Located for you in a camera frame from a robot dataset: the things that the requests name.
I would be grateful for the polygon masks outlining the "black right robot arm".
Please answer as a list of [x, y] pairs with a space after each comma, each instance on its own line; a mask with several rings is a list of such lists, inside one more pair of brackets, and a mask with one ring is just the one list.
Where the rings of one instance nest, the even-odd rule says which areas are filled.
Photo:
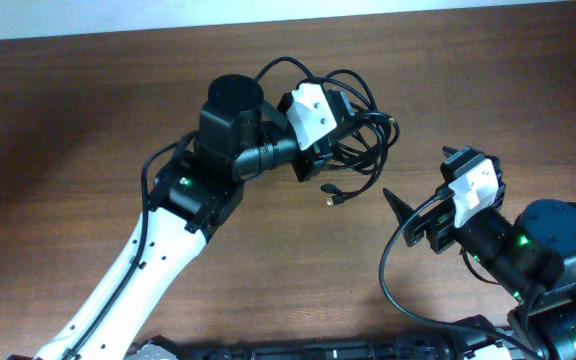
[[576, 202], [540, 199], [509, 222], [500, 209], [506, 185], [500, 160], [472, 147], [442, 149], [443, 183], [417, 208], [383, 192], [399, 222], [394, 239], [408, 246], [427, 239], [440, 254], [457, 244], [518, 303], [507, 320], [511, 334], [482, 316], [456, 322], [403, 313], [454, 336], [456, 355], [480, 359], [509, 344], [527, 358], [576, 359]]

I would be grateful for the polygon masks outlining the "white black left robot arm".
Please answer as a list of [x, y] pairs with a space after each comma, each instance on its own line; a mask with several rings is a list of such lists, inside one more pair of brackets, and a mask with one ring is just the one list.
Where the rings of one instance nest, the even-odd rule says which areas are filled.
[[167, 146], [172, 157], [153, 181], [141, 174], [142, 212], [129, 241], [36, 358], [123, 358], [174, 279], [240, 204], [249, 177], [290, 163], [307, 180], [352, 115], [343, 95], [317, 83], [272, 105], [248, 76], [213, 80], [198, 130]]

